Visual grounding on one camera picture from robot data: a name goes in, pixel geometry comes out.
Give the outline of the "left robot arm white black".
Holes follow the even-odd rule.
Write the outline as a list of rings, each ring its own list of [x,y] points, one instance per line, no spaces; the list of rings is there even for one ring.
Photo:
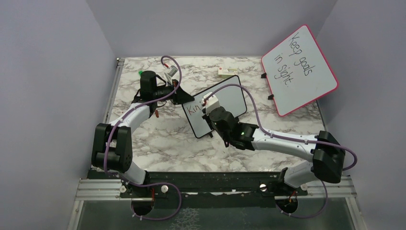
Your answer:
[[[158,85],[161,77],[147,70],[140,74],[140,88],[127,111],[105,124],[95,128],[91,164],[106,173],[116,174],[133,183],[132,190],[143,197],[150,192],[147,172],[133,162],[132,133],[158,108],[158,102],[171,101],[174,105],[194,101],[194,98],[180,87],[174,78],[178,70],[172,66],[165,71],[163,85]]]

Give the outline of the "black framed small whiteboard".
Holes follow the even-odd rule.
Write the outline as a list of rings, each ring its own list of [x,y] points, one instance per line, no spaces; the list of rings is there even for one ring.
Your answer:
[[[234,75],[229,77],[199,93],[194,95],[194,101],[184,103],[182,108],[186,114],[188,122],[192,128],[194,136],[196,138],[202,138],[203,136],[211,133],[211,129],[207,122],[202,118],[203,116],[203,106],[202,98],[208,93],[219,89],[220,87],[228,84],[238,84],[240,85],[239,76]],[[231,112],[233,116],[240,116],[247,111],[247,105],[243,90],[239,87],[230,86],[224,89],[221,89],[215,96],[219,99],[220,105],[224,107],[227,111]]]

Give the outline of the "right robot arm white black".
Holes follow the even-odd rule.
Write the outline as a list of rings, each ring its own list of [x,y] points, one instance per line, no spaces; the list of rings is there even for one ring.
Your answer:
[[[210,112],[203,109],[203,113],[203,119],[219,134],[226,147],[269,150],[305,160],[280,172],[273,190],[282,195],[315,180],[331,184],[341,181],[345,152],[329,132],[320,131],[318,135],[304,138],[298,135],[283,137],[270,130],[262,131],[258,125],[242,123],[221,106]]]

